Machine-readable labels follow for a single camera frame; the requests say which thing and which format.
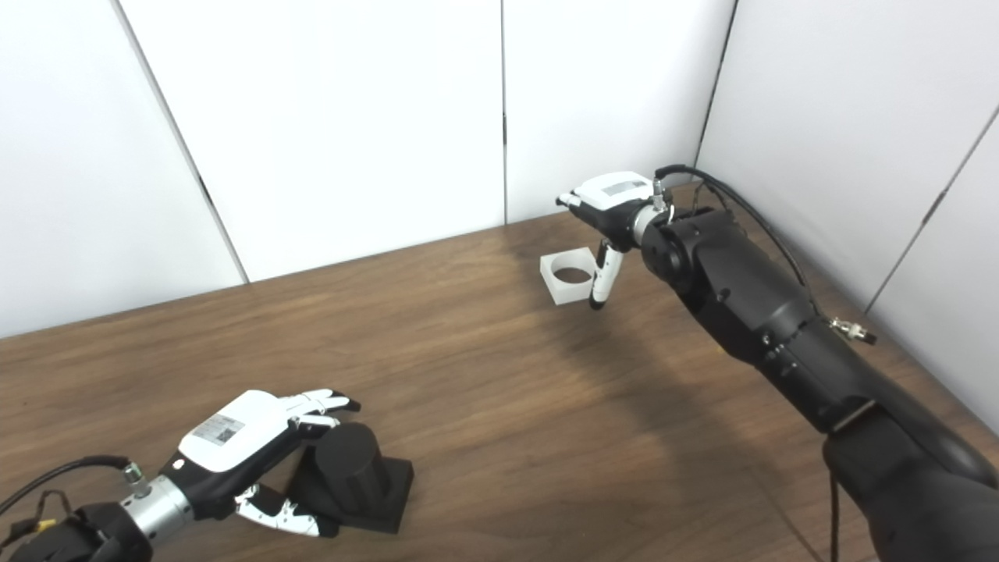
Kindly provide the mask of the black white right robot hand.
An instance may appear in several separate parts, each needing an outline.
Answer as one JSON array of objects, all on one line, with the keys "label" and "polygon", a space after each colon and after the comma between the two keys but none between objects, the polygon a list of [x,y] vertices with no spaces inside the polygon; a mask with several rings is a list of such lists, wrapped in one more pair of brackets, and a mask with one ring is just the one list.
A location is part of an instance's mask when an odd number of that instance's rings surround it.
[{"label": "black white right robot hand", "polygon": [[646,227],[660,215],[670,216],[671,206],[663,198],[663,189],[635,172],[596,176],[554,202],[602,235],[589,305],[603,309],[625,254],[642,248]]}]

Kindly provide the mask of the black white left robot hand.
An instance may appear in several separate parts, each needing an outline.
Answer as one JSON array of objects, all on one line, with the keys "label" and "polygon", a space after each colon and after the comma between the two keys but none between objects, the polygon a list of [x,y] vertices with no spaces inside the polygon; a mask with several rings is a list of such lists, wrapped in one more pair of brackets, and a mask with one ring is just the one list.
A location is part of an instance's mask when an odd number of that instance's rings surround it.
[{"label": "black white left robot hand", "polygon": [[318,516],[261,478],[300,446],[317,441],[340,420],[334,412],[361,405],[332,389],[278,397],[243,392],[190,430],[161,469],[183,496],[183,512],[196,521],[236,514],[290,534],[332,539],[340,524]]}]

